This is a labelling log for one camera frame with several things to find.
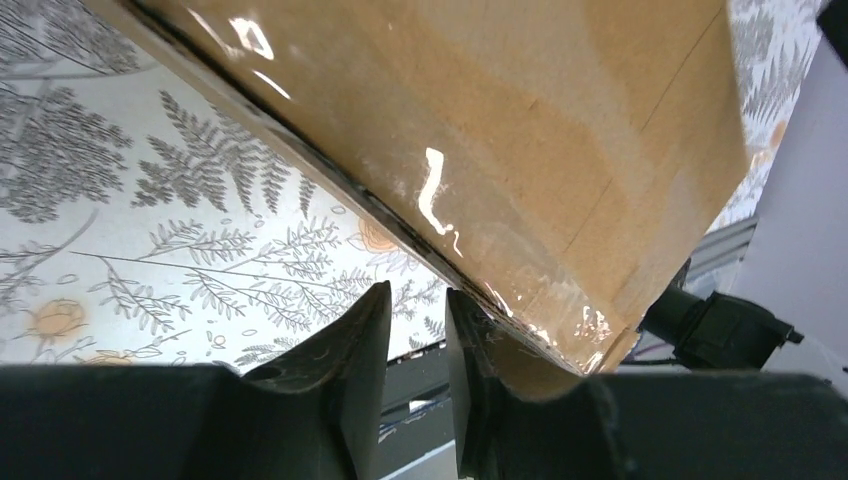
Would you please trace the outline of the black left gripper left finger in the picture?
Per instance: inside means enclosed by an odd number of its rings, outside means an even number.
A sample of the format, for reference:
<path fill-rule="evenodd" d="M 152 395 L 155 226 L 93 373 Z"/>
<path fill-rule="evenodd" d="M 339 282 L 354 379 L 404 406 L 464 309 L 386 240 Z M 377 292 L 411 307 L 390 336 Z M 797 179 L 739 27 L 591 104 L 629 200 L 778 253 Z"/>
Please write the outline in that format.
<path fill-rule="evenodd" d="M 237 374 L 194 366 L 5 366 L 5 479 L 371 479 L 391 287 Z"/>

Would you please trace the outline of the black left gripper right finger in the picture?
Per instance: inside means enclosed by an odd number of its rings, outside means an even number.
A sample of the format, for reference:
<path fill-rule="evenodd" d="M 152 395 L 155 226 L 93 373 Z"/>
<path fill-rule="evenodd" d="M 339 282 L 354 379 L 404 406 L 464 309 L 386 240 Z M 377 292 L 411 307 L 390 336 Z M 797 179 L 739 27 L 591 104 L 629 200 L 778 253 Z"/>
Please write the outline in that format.
<path fill-rule="evenodd" d="M 449 290 L 460 477 L 843 479 L 847 400 L 806 374 L 708 370 L 576 377 Z"/>

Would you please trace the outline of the brown cardboard express box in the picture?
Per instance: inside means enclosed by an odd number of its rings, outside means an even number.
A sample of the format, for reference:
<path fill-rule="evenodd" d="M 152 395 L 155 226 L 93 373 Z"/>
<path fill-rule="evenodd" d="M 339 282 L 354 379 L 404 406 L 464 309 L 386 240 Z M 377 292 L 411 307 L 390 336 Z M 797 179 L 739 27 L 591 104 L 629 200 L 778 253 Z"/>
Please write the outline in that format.
<path fill-rule="evenodd" d="M 579 376 L 748 170 L 723 1 L 91 8 Z"/>

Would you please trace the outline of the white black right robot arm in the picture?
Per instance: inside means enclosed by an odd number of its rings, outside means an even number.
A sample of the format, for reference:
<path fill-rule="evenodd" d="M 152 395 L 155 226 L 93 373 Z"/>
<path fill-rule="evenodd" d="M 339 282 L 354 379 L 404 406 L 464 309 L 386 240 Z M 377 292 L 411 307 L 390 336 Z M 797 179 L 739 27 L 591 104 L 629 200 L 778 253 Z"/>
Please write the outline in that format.
<path fill-rule="evenodd" d="M 760 370 L 775 350 L 803 342 L 803 334 L 756 303 L 719 292 L 703 299 L 685 291 L 690 264 L 683 264 L 639 325 L 673 347 L 672 357 L 660 365 Z"/>

